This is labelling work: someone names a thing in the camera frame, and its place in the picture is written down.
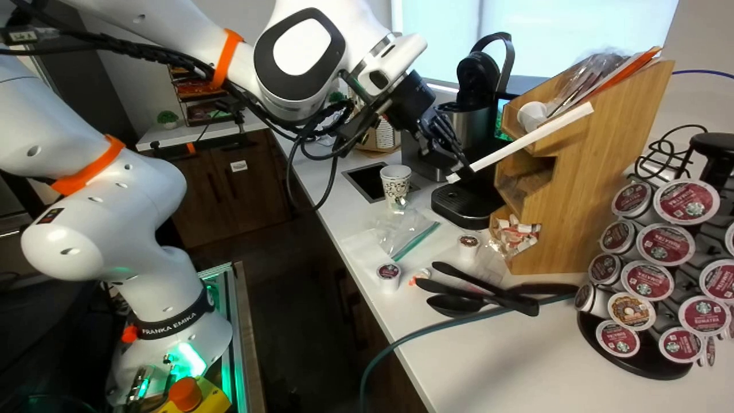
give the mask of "wooden tool block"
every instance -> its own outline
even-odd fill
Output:
[[[635,164],[649,139],[668,79],[670,61],[658,61],[614,88],[592,97],[595,115],[495,166],[495,189],[504,206],[490,214],[513,214],[520,222],[541,226],[538,244],[508,259],[513,275],[584,274],[598,253],[598,236],[613,222],[613,196],[623,186],[623,170]],[[503,130],[526,135],[516,123],[527,101],[551,101],[569,72],[508,103]]]

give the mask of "coffee machine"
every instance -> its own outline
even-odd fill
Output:
[[[483,53],[494,41],[504,44],[503,70]],[[471,48],[471,55],[456,68],[456,101],[438,109],[451,123],[465,162],[471,164],[504,148],[504,140],[497,139],[497,112],[503,101],[511,99],[508,92],[511,68],[511,37],[508,32],[482,37]],[[456,172],[456,159],[451,151],[423,151],[416,140],[404,140],[404,164],[434,181],[442,181],[450,172]],[[503,204],[503,197],[494,189],[494,169],[464,174],[460,181],[440,186],[432,193],[432,210],[465,231],[489,228],[489,214]]]

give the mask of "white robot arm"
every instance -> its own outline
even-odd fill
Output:
[[[384,115],[395,130],[448,135],[432,92],[408,73],[424,41],[386,30],[363,0],[276,0],[254,46],[191,0],[64,2],[196,57],[278,124],[305,124],[347,86],[360,101],[347,133],[360,139]],[[231,326],[206,303],[189,255],[154,236],[184,197],[182,172],[95,131],[7,55],[0,55],[0,124],[0,170],[61,181],[64,197],[22,234],[29,264],[68,283],[112,283],[136,317],[141,341],[112,366],[110,405],[141,398],[141,373],[169,370],[180,346],[193,350],[202,368],[214,366]]]

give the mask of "table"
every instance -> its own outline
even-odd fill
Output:
[[[340,174],[327,203],[319,210],[319,219],[386,337],[395,343],[444,319],[426,309],[426,291],[401,284],[395,294],[386,294],[371,283],[371,274],[360,267],[358,257],[366,250],[360,250],[364,244],[356,244],[356,240],[370,236],[384,203],[370,204],[342,172],[378,162],[399,164],[399,155],[370,156],[354,151],[340,162]],[[311,203],[322,200],[327,183],[327,166],[295,159],[293,169]],[[482,233],[458,231],[432,214],[432,189],[424,186],[413,193],[410,206],[440,221],[440,228],[401,259],[405,274],[444,257],[460,234],[482,236]],[[680,382],[651,382],[600,359],[577,334],[575,309],[572,303],[553,303],[544,305],[537,319],[503,314],[424,335],[399,346],[397,356],[424,406],[438,413],[691,413],[732,412],[732,346],[732,341],[719,344],[715,368],[692,368]]]

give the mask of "coffee pod holder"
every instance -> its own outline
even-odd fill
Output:
[[[734,296],[729,296],[732,284],[723,288],[723,283],[734,279],[734,257],[728,249],[713,249],[715,253],[712,253],[712,240],[725,241],[734,217],[721,219],[712,214],[712,210],[721,212],[719,193],[725,189],[725,183],[712,183],[715,181],[706,183],[706,177],[702,177],[700,181],[674,180],[673,183],[654,189],[654,210],[665,203],[673,212],[680,212],[682,203],[692,203],[689,206],[708,203],[706,210],[698,212],[702,219],[691,221],[677,221],[661,210],[657,214],[642,214],[642,210],[651,210],[644,203],[649,200],[649,193],[644,193],[649,186],[634,181],[622,186],[613,200],[613,212],[619,221],[600,233],[598,245],[603,255],[592,259],[592,267],[588,270],[588,290],[598,291],[592,294],[584,290],[588,294],[575,302],[575,309],[577,329],[588,344],[626,373],[658,382],[682,379],[692,366],[712,366],[708,359],[715,353],[719,337],[734,326],[729,314],[734,303]],[[700,189],[713,192],[715,200],[692,197]],[[638,226],[638,257],[630,261],[626,249],[607,249],[618,245],[611,244],[611,240],[618,241],[623,240],[618,234],[628,234],[622,233],[628,228],[628,221]],[[605,313],[598,310],[598,296],[607,303]],[[638,303],[628,303],[626,310],[619,310],[619,303],[634,298],[638,298]],[[635,319],[635,313],[646,313],[649,319]],[[712,322],[712,329],[700,329],[692,323],[692,319],[700,317],[719,317],[719,323]],[[619,337],[622,350],[628,350],[630,344],[635,350],[614,350],[611,344],[613,334]]]

